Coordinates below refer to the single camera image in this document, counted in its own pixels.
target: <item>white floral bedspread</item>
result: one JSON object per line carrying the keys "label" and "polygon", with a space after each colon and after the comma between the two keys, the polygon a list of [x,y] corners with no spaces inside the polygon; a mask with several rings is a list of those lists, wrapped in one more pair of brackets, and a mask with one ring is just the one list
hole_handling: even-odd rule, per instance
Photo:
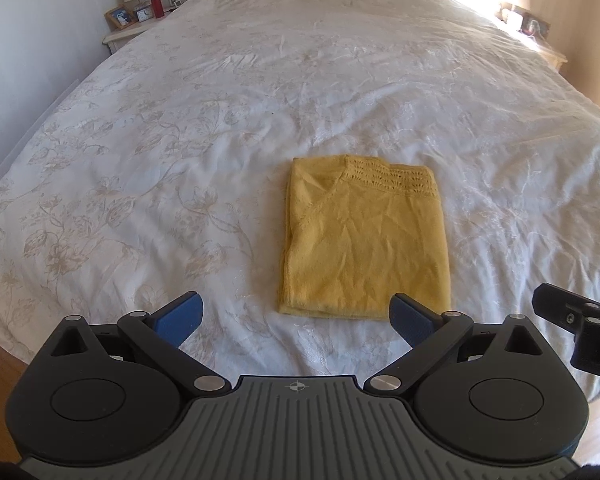
{"label": "white floral bedspread", "polygon": [[[205,301],[183,349],[240,374],[357,374],[388,323],[275,311],[295,156],[425,164],[455,307],[532,314],[542,282],[600,299],[600,110],[451,0],[189,0],[100,65],[0,183],[0,345],[61,317]],[[568,358],[572,337],[534,318]],[[600,380],[577,375],[588,396]]]}

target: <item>red thermos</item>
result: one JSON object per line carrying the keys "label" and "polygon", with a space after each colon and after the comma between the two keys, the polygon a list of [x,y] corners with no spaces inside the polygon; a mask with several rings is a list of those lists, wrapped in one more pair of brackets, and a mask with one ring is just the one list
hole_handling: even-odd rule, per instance
{"label": "red thermos", "polygon": [[154,17],[161,18],[164,16],[161,0],[151,0],[151,6],[154,8]]}

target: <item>folded yellow sweater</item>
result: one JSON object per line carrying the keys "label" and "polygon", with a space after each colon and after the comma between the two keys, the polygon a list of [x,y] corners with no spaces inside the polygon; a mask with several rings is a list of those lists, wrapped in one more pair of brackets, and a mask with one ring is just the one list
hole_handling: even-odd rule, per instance
{"label": "folded yellow sweater", "polygon": [[431,170],[371,156],[294,159],[280,312],[387,319],[396,292],[438,313],[450,309],[442,206]]}

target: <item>bedspread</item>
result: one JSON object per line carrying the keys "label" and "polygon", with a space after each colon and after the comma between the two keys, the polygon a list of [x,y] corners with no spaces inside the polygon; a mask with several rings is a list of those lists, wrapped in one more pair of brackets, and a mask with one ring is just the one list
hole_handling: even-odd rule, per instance
{"label": "bedspread", "polygon": [[[234,383],[363,381],[408,350],[388,323],[275,312],[290,162],[339,153],[433,170],[457,310],[532,315],[542,282],[600,299],[600,110],[538,54],[452,0],[189,0],[0,182],[0,345],[30,360],[69,313],[196,290],[182,348]],[[568,359],[571,336],[534,320]]]}

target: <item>wooden picture frame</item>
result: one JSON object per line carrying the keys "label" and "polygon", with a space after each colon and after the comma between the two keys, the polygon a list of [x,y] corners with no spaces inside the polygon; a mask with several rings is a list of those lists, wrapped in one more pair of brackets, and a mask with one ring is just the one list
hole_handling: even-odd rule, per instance
{"label": "wooden picture frame", "polygon": [[108,10],[104,15],[118,30],[123,30],[138,22],[135,13],[127,9],[124,5]]}

